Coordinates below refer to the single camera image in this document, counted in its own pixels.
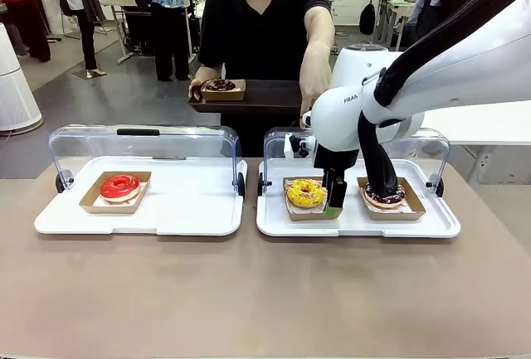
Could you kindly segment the brown cardboard donut tray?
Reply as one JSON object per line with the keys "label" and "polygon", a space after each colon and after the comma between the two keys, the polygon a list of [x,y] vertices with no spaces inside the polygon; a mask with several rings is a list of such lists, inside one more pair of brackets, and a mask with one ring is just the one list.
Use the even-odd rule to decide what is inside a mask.
{"label": "brown cardboard donut tray", "polygon": [[[283,182],[282,182],[282,185],[283,185],[283,189],[284,189],[284,200],[285,200],[285,205],[286,205],[286,202],[288,201],[288,198],[286,196],[286,192],[285,192],[285,189],[286,189],[286,185],[288,183],[288,181],[291,181],[291,180],[295,180],[295,179],[302,179],[302,178],[309,178],[309,179],[315,179],[315,180],[318,180],[322,183],[322,178],[321,177],[285,177],[283,179]],[[320,214],[303,214],[303,215],[299,215],[299,214],[292,214],[292,213],[289,213],[288,212],[288,215],[289,215],[289,218],[292,220],[292,221],[328,221],[328,220],[335,220],[337,218],[339,218],[339,216],[326,216],[324,214],[324,210],[322,213]]]}
{"label": "brown cardboard donut tray", "polygon": [[217,101],[242,101],[246,92],[246,81],[245,80],[231,80],[236,84],[236,88],[230,91],[208,91],[204,89],[204,84],[202,85],[202,97],[206,102],[217,102]]}
{"label": "brown cardboard donut tray", "polygon": [[423,217],[426,214],[426,209],[421,203],[421,200],[419,199],[418,195],[415,193],[413,188],[411,187],[409,181],[405,177],[399,177],[397,179],[398,185],[402,185],[405,189],[406,196],[405,199],[407,200],[408,205],[412,209],[412,213],[378,213],[370,211],[366,203],[363,199],[363,188],[368,183],[368,179],[366,177],[358,177],[358,187],[359,187],[359,193],[361,196],[361,200],[363,201],[364,208],[366,209],[368,213],[368,217],[372,221],[418,221],[421,217]]}
{"label": "brown cardboard donut tray", "polygon": [[[113,177],[118,174],[129,174],[135,177],[138,177],[141,182],[146,182],[146,187],[144,188],[142,198],[138,200],[134,206],[119,206],[119,207],[94,207],[92,204],[95,199],[100,196],[100,187],[103,185],[105,180]],[[132,215],[138,209],[140,203],[142,202],[145,193],[149,189],[151,182],[151,172],[103,172],[89,188],[86,194],[80,199],[80,207],[89,214],[106,214],[106,215]]]}

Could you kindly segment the person's left forearm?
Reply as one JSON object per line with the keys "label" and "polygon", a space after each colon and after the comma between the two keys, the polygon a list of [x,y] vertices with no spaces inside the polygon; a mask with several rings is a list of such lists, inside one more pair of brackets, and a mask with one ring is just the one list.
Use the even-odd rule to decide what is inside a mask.
{"label": "person's left forearm", "polygon": [[317,6],[304,15],[307,47],[301,70],[329,70],[329,57],[334,44],[335,28],[330,10]]}

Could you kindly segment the person's left hand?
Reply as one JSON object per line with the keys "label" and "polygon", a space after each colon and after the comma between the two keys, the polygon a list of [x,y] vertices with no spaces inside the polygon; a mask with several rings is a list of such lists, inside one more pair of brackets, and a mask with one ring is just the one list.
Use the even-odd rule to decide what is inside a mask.
{"label": "person's left hand", "polygon": [[328,88],[331,68],[328,63],[303,65],[300,72],[300,127],[305,129],[304,114],[310,111],[316,99]]}

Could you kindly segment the dark brown serving tray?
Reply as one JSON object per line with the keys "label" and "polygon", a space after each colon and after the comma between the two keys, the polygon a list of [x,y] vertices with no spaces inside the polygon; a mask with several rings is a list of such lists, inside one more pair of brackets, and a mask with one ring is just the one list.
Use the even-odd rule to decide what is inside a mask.
{"label": "dark brown serving tray", "polygon": [[188,104],[198,113],[300,115],[300,84],[295,80],[246,80],[242,101]]}

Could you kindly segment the white display case base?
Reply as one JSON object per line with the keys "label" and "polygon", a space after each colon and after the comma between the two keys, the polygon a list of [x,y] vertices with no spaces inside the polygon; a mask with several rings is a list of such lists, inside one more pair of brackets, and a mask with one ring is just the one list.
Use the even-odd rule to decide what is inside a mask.
{"label": "white display case base", "polygon": [[337,237],[383,236],[390,238],[450,239],[460,234],[460,222],[445,201],[426,187],[428,177],[411,160],[393,159],[399,177],[405,177],[426,209],[417,221],[373,221],[363,207],[359,195],[358,177],[366,175],[359,160],[345,173],[348,191],[341,215],[335,220],[292,221],[284,199],[283,180],[286,177],[321,177],[310,160],[272,159],[261,164],[259,174],[271,182],[257,199],[256,224],[266,235],[274,237]]}
{"label": "white display case base", "polygon": [[[224,236],[241,223],[244,198],[237,191],[237,178],[246,176],[243,160],[103,156],[68,168],[75,174],[72,187],[57,194],[35,219],[42,234]],[[91,214],[82,208],[83,196],[107,172],[149,173],[134,213]]]}

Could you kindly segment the person's right forearm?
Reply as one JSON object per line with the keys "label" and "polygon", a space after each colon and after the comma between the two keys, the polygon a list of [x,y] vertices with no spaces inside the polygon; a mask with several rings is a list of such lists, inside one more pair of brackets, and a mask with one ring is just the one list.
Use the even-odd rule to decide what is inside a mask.
{"label": "person's right forearm", "polygon": [[194,80],[192,81],[194,84],[202,84],[204,81],[207,80],[216,80],[221,77],[222,73],[222,66],[216,66],[216,67],[207,67],[205,65],[201,65],[194,76]]}

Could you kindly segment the black backpack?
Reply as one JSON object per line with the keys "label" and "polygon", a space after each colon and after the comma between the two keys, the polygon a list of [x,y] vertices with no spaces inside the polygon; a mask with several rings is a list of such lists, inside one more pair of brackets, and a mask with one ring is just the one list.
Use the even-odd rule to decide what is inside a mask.
{"label": "black backpack", "polygon": [[373,2],[370,1],[362,10],[359,17],[359,31],[365,36],[371,36],[376,23],[376,11]]}

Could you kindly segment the clear hinged display lid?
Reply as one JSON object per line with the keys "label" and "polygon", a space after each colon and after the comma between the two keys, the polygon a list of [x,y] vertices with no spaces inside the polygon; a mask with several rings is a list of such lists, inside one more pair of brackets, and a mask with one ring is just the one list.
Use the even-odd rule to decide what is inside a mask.
{"label": "clear hinged display lid", "polygon": [[147,158],[163,161],[220,158],[230,162],[231,185],[239,196],[246,192],[246,171],[240,140],[232,129],[207,126],[82,125],[69,124],[48,139],[56,166],[56,191],[74,186],[76,161],[95,158]]}
{"label": "clear hinged display lid", "polygon": [[[312,169],[314,175],[321,177],[323,171],[314,168],[314,156],[309,158],[286,159],[284,155],[284,140],[288,128],[275,128],[268,132],[264,139],[264,157],[260,165],[257,194],[264,196],[272,186],[279,186],[274,181],[273,173],[278,171],[282,165],[289,165],[298,168],[298,175],[306,177],[308,171]],[[309,129],[302,130],[295,128],[295,133],[313,135]],[[394,163],[400,159],[418,162],[422,159],[431,159],[436,162],[435,169],[429,171],[423,179],[423,183],[429,192],[443,196],[444,182],[443,171],[446,166],[450,152],[448,140],[433,129],[419,129],[409,137],[401,136],[390,142],[381,142],[382,147]]]}

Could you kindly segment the yellow sprinkled donut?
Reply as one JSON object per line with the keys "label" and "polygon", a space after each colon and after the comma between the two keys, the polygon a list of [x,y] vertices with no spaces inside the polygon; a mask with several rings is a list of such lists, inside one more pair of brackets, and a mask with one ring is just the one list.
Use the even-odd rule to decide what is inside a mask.
{"label": "yellow sprinkled donut", "polygon": [[288,181],[285,192],[292,205],[303,209],[320,206],[327,194],[320,181],[309,178]]}

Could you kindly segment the red glazed donut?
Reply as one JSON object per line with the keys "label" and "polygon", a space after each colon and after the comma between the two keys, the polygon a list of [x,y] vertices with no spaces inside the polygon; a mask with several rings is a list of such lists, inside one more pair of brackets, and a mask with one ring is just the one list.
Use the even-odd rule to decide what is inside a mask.
{"label": "red glazed donut", "polygon": [[100,197],[111,203],[128,201],[138,195],[140,179],[129,174],[118,174],[105,180]]}

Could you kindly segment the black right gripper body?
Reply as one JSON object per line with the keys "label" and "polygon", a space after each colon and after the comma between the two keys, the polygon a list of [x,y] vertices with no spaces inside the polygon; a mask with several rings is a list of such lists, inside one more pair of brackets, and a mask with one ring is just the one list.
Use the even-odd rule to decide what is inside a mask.
{"label": "black right gripper body", "polygon": [[345,171],[355,165],[358,153],[358,149],[335,152],[318,143],[314,152],[314,168],[323,170],[324,182],[335,181],[338,177],[344,179]]}

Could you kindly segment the large white table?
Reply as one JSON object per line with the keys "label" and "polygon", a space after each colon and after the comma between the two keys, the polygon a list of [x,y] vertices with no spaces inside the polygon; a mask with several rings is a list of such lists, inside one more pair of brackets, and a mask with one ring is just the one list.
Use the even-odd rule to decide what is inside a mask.
{"label": "large white table", "polygon": [[531,100],[430,110],[421,126],[453,145],[480,148],[467,177],[470,185],[477,185],[497,147],[531,148]]}

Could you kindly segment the person's right hand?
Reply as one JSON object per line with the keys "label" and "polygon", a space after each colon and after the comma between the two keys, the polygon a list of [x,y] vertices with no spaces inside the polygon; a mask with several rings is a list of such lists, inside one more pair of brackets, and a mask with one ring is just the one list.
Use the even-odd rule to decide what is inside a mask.
{"label": "person's right hand", "polygon": [[188,99],[192,103],[202,102],[202,85],[204,81],[200,79],[193,79],[188,87]]}

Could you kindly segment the white cylindrical air purifier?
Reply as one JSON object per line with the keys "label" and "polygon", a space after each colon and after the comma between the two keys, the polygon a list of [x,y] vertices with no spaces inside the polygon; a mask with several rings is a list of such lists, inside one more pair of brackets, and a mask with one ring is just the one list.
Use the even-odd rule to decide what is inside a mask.
{"label": "white cylindrical air purifier", "polygon": [[0,135],[25,133],[41,124],[41,111],[0,22]]}

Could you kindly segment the chocolate sprinkled donut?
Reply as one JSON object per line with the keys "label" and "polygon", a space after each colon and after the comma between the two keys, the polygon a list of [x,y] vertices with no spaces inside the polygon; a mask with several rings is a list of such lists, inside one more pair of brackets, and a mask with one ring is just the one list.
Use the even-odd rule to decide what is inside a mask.
{"label": "chocolate sprinkled donut", "polygon": [[236,84],[231,80],[217,79],[208,80],[204,84],[204,89],[208,91],[230,91],[236,88]]}

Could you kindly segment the grey background desk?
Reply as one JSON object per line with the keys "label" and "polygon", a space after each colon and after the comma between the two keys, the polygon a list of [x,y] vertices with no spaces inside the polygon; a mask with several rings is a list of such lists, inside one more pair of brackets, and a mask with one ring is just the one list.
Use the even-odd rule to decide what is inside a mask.
{"label": "grey background desk", "polygon": [[112,15],[112,22],[119,38],[121,50],[121,57],[119,57],[116,62],[118,65],[120,65],[134,55],[134,51],[131,51],[125,45],[125,39],[129,35],[125,16],[125,8],[135,7],[136,2],[134,0],[102,0],[101,5],[103,7],[108,7]]}

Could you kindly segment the purple drizzled donut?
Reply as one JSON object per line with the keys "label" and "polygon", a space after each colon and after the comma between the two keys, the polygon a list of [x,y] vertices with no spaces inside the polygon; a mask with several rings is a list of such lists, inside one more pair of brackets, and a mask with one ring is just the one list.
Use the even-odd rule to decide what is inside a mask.
{"label": "purple drizzled donut", "polygon": [[406,192],[402,185],[397,186],[397,190],[391,196],[379,196],[372,186],[367,183],[363,188],[364,198],[372,205],[380,209],[390,210],[402,204]]}

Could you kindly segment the person's torso black shirt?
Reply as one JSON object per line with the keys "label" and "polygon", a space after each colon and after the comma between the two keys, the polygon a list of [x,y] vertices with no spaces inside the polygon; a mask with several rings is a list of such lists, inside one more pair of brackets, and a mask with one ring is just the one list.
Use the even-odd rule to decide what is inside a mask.
{"label": "person's torso black shirt", "polygon": [[[307,47],[304,15],[317,6],[330,10],[329,0],[206,0],[198,62],[221,65],[221,77],[229,80],[300,83]],[[242,156],[258,158],[265,134],[288,127],[299,117],[222,114],[220,123],[236,132]]]}

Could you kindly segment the white paper liner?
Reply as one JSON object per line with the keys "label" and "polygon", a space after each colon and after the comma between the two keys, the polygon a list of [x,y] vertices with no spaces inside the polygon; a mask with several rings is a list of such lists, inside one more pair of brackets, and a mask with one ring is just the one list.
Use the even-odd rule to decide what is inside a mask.
{"label": "white paper liner", "polygon": [[292,202],[287,201],[286,205],[287,205],[287,209],[288,209],[289,213],[299,214],[299,215],[303,215],[303,214],[320,214],[324,210],[324,205],[323,204],[319,204],[318,206],[306,208],[306,207],[296,206]]}
{"label": "white paper liner", "polygon": [[363,194],[363,199],[366,203],[367,208],[373,212],[378,212],[378,213],[388,212],[388,213],[403,213],[403,214],[412,213],[412,209],[408,205],[406,199],[403,199],[400,202],[391,203],[391,204],[386,204],[386,203],[375,201],[369,196],[367,196],[366,194]]}
{"label": "white paper liner", "polygon": [[105,200],[103,197],[98,196],[92,206],[94,207],[119,207],[119,206],[134,206],[135,203],[142,198],[144,188],[146,187],[146,182],[141,182],[139,187],[139,192],[136,196],[121,202],[111,202]]}

